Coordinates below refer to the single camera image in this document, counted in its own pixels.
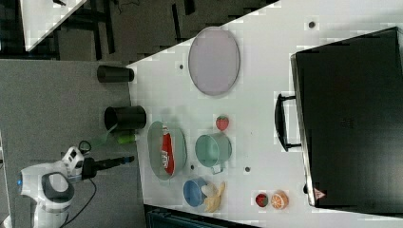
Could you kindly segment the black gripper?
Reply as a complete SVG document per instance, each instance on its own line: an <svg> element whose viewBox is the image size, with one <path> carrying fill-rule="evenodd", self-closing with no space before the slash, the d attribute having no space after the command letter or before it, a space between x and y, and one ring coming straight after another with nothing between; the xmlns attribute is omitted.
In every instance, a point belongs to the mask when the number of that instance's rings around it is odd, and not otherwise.
<svg viewBox="0 0 403 228"><path fill-rule="evenodd" d="M92 158L85 158L82 167L82 179L88 180L94 178L97 175L97 169L106 170L133 161L134 161L133 156L120 157L116 159L107 159L102 161L95 161Z"/></svg>

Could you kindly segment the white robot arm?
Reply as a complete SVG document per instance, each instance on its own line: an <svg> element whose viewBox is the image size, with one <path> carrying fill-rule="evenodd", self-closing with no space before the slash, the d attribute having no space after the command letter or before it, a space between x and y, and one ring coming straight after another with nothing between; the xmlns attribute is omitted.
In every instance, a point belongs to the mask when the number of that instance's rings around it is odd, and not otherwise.
<svg viewBox="0 0 403 228"><path fill-rule="evenodd" d="M95 161L85 157L89 151L89 147L71 146L59 161L35 164L18 173L18 194L35 202L32 228L64 228L72 222L68 217L75 182L134 161L133 156Z"/></svg>

